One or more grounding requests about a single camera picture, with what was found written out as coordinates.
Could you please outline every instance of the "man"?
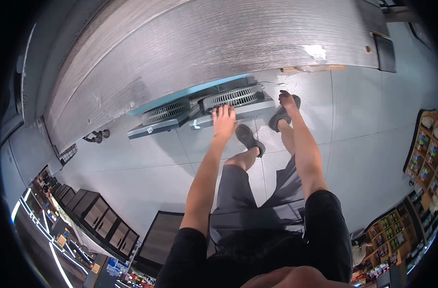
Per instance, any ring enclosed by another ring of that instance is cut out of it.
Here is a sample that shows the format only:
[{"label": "man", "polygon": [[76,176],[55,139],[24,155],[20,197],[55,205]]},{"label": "man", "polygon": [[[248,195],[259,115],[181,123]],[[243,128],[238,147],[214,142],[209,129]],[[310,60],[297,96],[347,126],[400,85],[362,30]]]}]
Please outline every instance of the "man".
[{"label": "man", "polygon": [[[214,109],[214,136],[188,192],[157,288],[342,287],[346,284],[338,282],[349,282],[352,251],[341,205],[326,187],[318,146],[299,113],[299,97],[280,92],[282,107],[269,126],[281,132],[292,157],[277,171],[274,194],[256,206],[246,170],[265,147],[247,126],[235,122],[233,107]],[[217,209],[210,216],[220,156],[233,133],[248,150],[225,162]],[[206,258],[209,234],[216,253]]]}]

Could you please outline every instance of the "black shorts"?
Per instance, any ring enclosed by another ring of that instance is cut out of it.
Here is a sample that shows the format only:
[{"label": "black shorts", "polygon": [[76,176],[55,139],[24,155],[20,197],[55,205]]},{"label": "black shorts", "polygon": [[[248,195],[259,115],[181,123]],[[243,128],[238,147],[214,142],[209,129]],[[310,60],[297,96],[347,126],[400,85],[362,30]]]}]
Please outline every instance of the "black shorts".
[{"label": "black shorts", "polygon": [[294,156],[277,171],[273,195],[257,207],[248,174],[241,167],[226,164],[217,192],[217,208],[211,214],[210,235],[216,245],[237,230],[285,229],[304,233],[305,200]]}]

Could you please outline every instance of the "tile floor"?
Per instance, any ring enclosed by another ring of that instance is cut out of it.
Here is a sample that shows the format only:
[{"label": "tile floor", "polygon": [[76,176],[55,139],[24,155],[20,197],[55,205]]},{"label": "tile floor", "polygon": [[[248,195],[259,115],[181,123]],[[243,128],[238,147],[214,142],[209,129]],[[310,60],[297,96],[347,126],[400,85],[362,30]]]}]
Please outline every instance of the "tile floor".
[{"label": "tile floor", "polygon": [[[350,231],[365,227],[412,190],[402,168],[416,116],[420,108],[438,109],[438,69],[433,55],[413,38],[407,25],[390,24],[389,31],[396,74],[361,67],[252,74],[256,81],[287,83],[286,89],[301,97],[301,113],[319,145],[327,185],[340,199]],[[265,91],[277,100],[279,89],[267,85]],[[271,196],[275,171],[289,160],[279,134],[266,125],[269,118],[240,120],[267,149],[248,171],[258,205]],[[101,193],[143,237],[158,210],[184,211],[188,189],[213,131],[212,127],[191,131],[184,125],[129,140],[126,131],[140,122],[140,116],[124,115],[105,125],[111,136],[102,144],[78,141],[78,153],[56,176],[75,190]],[[244,151],[233,136],[222,153],[221,168],[227,158]]]}]

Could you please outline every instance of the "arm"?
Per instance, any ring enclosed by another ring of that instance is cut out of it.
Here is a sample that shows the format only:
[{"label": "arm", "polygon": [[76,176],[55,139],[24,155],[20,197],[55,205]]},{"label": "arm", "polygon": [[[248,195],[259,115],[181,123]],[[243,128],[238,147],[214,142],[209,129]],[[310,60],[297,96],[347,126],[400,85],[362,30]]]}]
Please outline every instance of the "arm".
[{"label": "arm", "polygon": [[328,190],[323,169],[321,155],[317,143],[305,125],[294,98],[285,90],[280,90],[280,104],[286,109],[293,122],[294,146],[297,173],[301,177],[304,199],[318,191]]},{"label": "arm", "polygon": [[230,113],[228,108],[226,104],[212,110],[214,136],[188,191],[185,214],[179,229],[193,228],[205,236],[208,233],[209,213],[214,201],[220,156],[225,144],[238,127],[234,107],[230,107]]}]

